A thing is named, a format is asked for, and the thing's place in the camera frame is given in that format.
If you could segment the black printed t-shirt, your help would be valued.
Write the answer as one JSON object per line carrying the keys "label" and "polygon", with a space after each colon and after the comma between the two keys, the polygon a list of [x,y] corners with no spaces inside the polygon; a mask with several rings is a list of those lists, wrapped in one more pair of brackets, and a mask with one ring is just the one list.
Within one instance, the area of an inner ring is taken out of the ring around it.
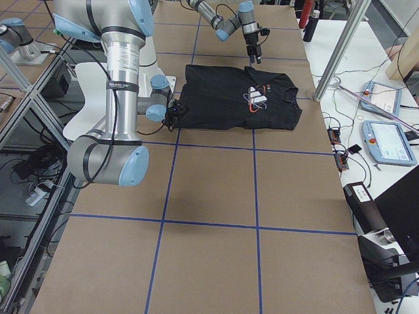
{"label": "black printed t-shirt", "polygon": [[187,65],[180,104],[187,112],[176,128],[294,130],[302,110],[298,88],[284,73]]}

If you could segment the black water bottle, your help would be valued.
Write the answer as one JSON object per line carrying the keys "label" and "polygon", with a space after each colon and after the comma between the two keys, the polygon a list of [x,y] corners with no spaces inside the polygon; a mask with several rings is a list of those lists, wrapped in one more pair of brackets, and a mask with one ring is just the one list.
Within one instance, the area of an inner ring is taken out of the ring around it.
{"label": "black water bottle", "polygon": [[319,10],[313,10],[312,14],[310,15],[308,23],[304,29],[304,36],[302,38],[304,42],[309,43],[312,40],[319,21],[320,13],[321,12]]}

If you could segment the red bottle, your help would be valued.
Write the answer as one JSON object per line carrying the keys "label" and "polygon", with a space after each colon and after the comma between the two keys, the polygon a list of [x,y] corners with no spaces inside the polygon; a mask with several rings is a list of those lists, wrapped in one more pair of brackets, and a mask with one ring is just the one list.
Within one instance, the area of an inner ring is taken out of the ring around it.
{"label": "red bottle", "polygon": [[305,0],[304,5],[302,7],[300,20],[299,20],[299,28],[304,29],[308,23],[308,19],[314,4],[314,0]]}

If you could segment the blue teach pendant far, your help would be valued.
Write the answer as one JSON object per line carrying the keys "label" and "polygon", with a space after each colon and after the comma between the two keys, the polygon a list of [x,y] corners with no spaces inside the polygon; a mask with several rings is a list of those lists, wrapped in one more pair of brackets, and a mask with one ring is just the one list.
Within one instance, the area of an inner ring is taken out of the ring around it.
{"label": "blue teach pendant far", "polygon": [[[371,103],[374,103],[377,107],[384,109],[385,111],[399,116],[399,110],[401,106],[402,91],[392,86],[382,84],[379,82],[369,82],[362,94],[362,97],[367,98]],[[364,111],[369,111],[382,115],[374,107],[367,103],[359,102],[361,108]]]}

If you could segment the blue teach pendant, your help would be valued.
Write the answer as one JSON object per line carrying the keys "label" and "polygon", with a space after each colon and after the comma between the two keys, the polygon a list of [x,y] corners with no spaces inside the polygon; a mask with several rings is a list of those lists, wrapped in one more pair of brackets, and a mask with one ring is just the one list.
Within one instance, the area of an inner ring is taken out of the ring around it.
{"label": "blue teach pendant", "polygon": [[361,125],[369,154],[378,164],[415,166],[416,157],[397,122],[366,120]]}
{"label": "blue teach pendant", "polygon": [[[379,82],[369,82],[362,94],[362,97],[367,98],[371,103],[374,103],[377,107],[384,109],[385,111],[399,116],[399,110],[401,106],[402,91],[392,86],[382,84]],[[359,102],[361,108],[364,111],[369,111],[382,115],[374,107],[367,103]]]}

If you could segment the blue teach pendant near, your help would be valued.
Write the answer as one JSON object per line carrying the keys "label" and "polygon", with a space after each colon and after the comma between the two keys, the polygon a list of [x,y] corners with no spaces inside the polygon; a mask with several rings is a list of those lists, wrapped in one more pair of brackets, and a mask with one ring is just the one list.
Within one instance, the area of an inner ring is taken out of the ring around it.
{"label": "blue teach pendant near", "polygon": [[366,120],[361,125],[369,154],[378,164],[415,166],[416,157],[397,122]]}

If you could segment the black box with label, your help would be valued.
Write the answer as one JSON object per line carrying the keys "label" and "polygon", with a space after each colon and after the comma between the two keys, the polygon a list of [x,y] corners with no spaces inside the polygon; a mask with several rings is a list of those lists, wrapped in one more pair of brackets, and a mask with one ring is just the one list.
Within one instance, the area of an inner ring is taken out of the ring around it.
{"label": "black box with label", "polygon": [[343,191],[349,208],[364,234],[387,227],[378,207],[362,182],[346,184]]}

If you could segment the black monitor stand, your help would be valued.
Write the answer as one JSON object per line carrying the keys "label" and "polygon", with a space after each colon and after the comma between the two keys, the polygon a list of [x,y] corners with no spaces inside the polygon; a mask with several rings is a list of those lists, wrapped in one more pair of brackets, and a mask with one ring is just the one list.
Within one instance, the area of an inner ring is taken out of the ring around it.
{"label": "black monitor stand", "polygon": [[370,286],[381,302],[418,295],[418,168],[374,200],[386,227],[358,237]]}

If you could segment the aluminium frame post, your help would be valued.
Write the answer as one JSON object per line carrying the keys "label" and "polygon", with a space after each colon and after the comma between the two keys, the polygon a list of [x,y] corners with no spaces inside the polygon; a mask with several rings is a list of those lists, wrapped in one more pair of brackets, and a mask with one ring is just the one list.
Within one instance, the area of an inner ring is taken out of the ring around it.
{"label": "aluminium frame post", "polygon": [[344,29],[342,30],[333,53],[331,54],[331,58],[329,59],[329,62],[313,95],[314,101],[320,102],[324,96],[326,89],[330,84],[332,77],[335,75],[336,70],[344,56],[344,53],[347,50],[370,4],[371,0],[356,1],[353,11],[346,21]]}

